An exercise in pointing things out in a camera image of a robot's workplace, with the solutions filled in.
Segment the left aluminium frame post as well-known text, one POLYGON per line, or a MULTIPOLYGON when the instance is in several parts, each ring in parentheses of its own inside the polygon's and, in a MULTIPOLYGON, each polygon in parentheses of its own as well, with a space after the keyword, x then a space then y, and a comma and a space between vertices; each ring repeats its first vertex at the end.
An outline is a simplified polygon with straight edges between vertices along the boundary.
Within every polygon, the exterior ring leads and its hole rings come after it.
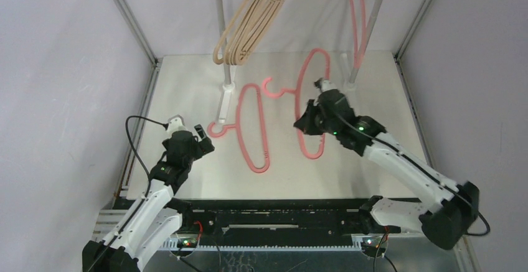
POLYGON ((133 10, 130 8, 127 0, 113 0, 122 18, 137 41, 140 49, 143 51, 152 66, 158 64, 158 58, 155 56, 133 10))

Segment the left grey rack pole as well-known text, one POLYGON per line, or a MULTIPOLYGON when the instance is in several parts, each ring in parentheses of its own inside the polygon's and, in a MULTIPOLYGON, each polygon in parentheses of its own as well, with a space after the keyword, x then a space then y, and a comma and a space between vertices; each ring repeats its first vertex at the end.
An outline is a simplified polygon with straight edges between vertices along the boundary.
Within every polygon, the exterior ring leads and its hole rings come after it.
MULTIPOLYGON (((222 36, 225 30, 224 1, 215 0, 215 2, 216 2, 216 10, 217 10, 219 35, 222 36)), ((230 90, 233 88, 230 66, 227 65, 226 63, 223 63, 223 69, 224 69, 224 88, 230 90)))

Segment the grey rack pole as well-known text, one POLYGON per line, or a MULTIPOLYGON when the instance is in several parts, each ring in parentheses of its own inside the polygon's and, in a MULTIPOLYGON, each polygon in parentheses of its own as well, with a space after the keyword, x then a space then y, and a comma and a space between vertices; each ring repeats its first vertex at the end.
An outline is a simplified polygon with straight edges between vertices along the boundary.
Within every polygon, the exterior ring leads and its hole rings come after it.
POLYGON ((349 0, 349 5, 351 8, 351 19, 352 19, 352 31, 353 31, 353 60, 352 68, 350 75, 347 79, 349 83, 354 83, 356 81, 357 75, 361 68, 364 55, 367 50, 367 46, 370 41, 370 37, 374 31, 374 26, 377 21, 380 8, 383 0, 374 0, 372 10, 370 12, 369 18, 366 19, 366 3, 365 0, 359 0, 359 6, 361 10, 361 36, 358 36, 358 27, 356 19, 356 10, 354 0, 349 0))
MULTIPOLYGON (((217 10, 219 35, 222 36, 225 30, 224 1, 215 0, 215 2, 216 2, 216 10, 217 10)), ((223 63, 223 69, 224 69, 224 88, 230 90, 233 88, 230 66, 227 65, 226 63, 223 63)))

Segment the right aluminium frame post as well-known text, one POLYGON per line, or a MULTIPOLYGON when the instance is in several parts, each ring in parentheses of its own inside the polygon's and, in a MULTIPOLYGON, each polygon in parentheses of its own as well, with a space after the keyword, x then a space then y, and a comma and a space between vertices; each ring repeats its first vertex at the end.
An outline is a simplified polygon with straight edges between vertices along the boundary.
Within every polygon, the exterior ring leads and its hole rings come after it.
POLYGON ((397 63, 401 62, 403 59, 408 47, 414 38, 418 28, 421 26, 424 21, 429 9, 431 8, 434 0, 422 0, 418 11, 414 15, 409 28, 407 29, 396 53, 394 54, 394 59, 397 63))

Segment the right grey rack pole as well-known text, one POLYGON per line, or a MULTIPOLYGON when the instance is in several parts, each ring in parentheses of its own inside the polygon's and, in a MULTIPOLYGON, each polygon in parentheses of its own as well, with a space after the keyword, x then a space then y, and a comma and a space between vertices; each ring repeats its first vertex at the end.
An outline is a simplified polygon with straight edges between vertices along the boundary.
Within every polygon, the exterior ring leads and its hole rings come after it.
POLYGON ((374 0, 372 10, 370 12, 369 18, 366 19, 366 3, 365 0, 359 0, 359 6, 361 10, 361 36, 358 36, 358 27, 356 19, 356 10, 354 0, 349 0, 349 5, 351 8, 351 19, 352 19, 352 31, 353 31, 353 60, 352 68, 350 75, 347 79, 349 83, 354 83, 356 81, 357 75, 361 68, 364 55, 367 50, 367 46, 370 41, 370 37, 374 31, 374 26, 377 21, 380 8, 383 0, 374 0))

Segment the right circuit board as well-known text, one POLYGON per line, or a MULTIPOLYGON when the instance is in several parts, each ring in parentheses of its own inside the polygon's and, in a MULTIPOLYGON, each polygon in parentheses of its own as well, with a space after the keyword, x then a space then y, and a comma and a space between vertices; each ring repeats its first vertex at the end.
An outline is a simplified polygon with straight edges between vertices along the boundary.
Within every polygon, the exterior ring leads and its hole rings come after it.
POLYGON ((389 243, 389 229, 385 229, 385 233, 379 237, 367 238, 361 243, 361 252, 368 258, 376 259, 383 256, 387 250, 389 243))

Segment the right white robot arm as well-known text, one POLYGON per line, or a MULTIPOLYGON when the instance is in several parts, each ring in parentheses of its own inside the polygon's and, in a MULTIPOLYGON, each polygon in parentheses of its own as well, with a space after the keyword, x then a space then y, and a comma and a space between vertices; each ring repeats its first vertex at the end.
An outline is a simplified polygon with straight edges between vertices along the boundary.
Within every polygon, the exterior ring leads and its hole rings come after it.
POLYGON ((293 126, 305 135, 333 135, 344 148, 384 168, 417 196, 418 202, 371 197, 359 217, 367 232, 400 227, 421 232, 437 247, 450 250, 479 217, 478 187, 470 181, 459 184, 406 151, 378 121, 356 115, 337 89, 310 99, 293 126))

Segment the aluminium frame post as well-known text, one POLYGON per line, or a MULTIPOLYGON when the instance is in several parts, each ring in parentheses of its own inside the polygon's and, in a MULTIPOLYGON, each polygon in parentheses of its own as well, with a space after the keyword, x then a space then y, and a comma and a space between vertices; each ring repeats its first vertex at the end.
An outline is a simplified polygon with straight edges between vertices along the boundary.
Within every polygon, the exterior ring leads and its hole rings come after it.
POLYGON ((152 66, 158 64, 158 58, 155 56, 133 10, 130 8, 127 0, 113 0, 122 18, 137 41, 140 49, 143 51, 152 66))
POLYGON ((422 0, 418 11, 414 15, 409 28, 407 29, 396 53, 394 54, 394 59, 397 63, 401 62, 403 59, 408 47, 414 38, 418 28, 421 26, 424 21, 429 9, 431 8, 434 0, 422 0))

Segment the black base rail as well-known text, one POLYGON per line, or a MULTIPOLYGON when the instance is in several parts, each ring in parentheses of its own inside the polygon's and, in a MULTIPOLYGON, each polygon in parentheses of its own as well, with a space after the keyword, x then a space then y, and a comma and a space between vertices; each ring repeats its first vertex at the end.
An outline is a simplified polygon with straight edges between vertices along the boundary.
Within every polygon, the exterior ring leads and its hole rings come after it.
POLYGON ((181 234, 221 248, 351 248, 363 235, 399 233, 360 210, 367 199, 192 200, 181 234))

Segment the circuit board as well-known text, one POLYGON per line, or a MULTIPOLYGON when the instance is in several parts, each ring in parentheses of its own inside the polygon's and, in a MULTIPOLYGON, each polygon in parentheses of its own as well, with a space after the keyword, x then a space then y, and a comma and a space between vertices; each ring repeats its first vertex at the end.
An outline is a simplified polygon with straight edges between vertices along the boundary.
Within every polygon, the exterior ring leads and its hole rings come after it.
POLYGON ((199 246, 204 228, 200 221, 193 222, 191 227, 176 231, 175 247, 169 250, 172 256, 186 257, 199 246))
POLYGON ((383 256, 387 250, 389 243, 389 229, 385 229, 385 233, 379 237, 367 238, 361 243, 361 252, 368 258, 376 259, 383 256))

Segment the left circuit board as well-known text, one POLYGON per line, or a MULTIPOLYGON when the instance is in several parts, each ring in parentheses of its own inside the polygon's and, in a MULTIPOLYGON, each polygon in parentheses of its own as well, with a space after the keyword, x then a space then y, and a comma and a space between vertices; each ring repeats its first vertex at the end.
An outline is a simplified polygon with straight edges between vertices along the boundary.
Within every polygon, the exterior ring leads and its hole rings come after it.
POLYGON ((172 256, 186 257, 199 246, 204 228, 200 221, 193 222, 191 227, 176 231, 175 247, 169 250, 172 256))

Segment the pink hanger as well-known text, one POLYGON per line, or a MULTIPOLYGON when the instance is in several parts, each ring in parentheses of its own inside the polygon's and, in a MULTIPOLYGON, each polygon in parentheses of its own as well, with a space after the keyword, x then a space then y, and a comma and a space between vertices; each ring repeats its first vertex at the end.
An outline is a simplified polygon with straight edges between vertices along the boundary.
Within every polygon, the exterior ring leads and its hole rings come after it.
POLYGON ((365 50, 367 37, 367 16, 365 0, 349 0, 352 20, 353 39, 353 65, 354 69, 360 69, 365 50))
POLYGON ((242 153, 243 159, 246 162, 248 168, 256 174, 263 174, 267 170, 269 170, 270 165, 271 165, 269 143, 268 143, 266 122, 265 122, 265 112, 264 112, 264 107, 263 107, 262 90, 259 85, 257 85, 256 83, 247 83, 246 85, 244 85, 239 94, 237 106, 235 109, 235 122, 231 124, 223 124, 219 131, 215 131, 214 129, 218 126, 220 126, 219 121, 211 122, 207 126, 207 129, 206 129, 207 134, 212 138, 221 138, 222 136, 225 136, 228 133, 228 131, 234 130, 237 135, 237 142, 238 142, 240 152, 242 153), (255 95, 256 95, 257 110, 258 110, 258 130, 260 134, 260 141, 262 144, 262 154, 263 154, 263 165, 262 166, 255 165, 255 162, 253 161, 249 153, 248 144, 245 142, 243 138, 242 107, 244 104, 245 96, 249 90, 254 90, 255 95))
MULTIPOLYGON (((309 52, 308 56, 305 58, 303 65, 301 66, 301 69, 298 74, 296 86, 294 88, 281 88, 279 92, 273 93, 267 89, 268 83, 273 80, 272 77, 268 77, 264 79, 264 81, 262 81, 261 83, 261 89, 263 93, 269 98, 278 99, 278 98, 281 98, 285 94, 294 95, 295 97, 295 120, 298 120, 301 118, 300 105, 301 105, 302 83, 303 83, 306 71, 308 69, 308 66, 315 54, 321 54, 324 56, 324 61, 325 61, 324 78, 329 79, 330 73, 331 73, 331 57, 326 50, 321 49, 321 48, 314 48, 309 52)), ((318 150, 315 153, 311 153, 308 151, 306 147, 303 133, 299 130, 297 130, 296 132, 297 132, 297 138, 299 142, 299 148, 302 154, 304 155, 304 157, 315 160, 315 159, 320 158, 323 155, 325 135, 320 135, 318 150)))

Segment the right white rack foot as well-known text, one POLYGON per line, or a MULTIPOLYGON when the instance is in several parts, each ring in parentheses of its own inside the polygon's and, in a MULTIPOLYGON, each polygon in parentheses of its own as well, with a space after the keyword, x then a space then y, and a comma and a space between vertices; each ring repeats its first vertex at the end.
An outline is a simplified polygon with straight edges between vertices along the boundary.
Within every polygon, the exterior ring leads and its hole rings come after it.
POLYGON ((351 62, 349 61, 347 53, 341 53, 339 59, 343 75, 342 87, 347 92, 354 92, 357 88, 356 78, 359 70, 350 66, 351 62))

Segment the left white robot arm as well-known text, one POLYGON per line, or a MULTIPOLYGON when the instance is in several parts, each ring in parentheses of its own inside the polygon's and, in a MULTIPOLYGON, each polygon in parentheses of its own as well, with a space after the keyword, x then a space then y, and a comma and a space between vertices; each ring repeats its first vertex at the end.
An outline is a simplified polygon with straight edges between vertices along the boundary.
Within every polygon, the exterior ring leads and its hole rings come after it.
POLYGON ((162 143, 165 152, 151 169, 147 190, 112 231, 99 242, 90 240, 85 245, 83 271, 142 271, 171 234, 193 228, 189 203, 175 195, 193 163, 215 148, 200 124, 189 131, 178 116, 166 126, 170 137, 162 143))

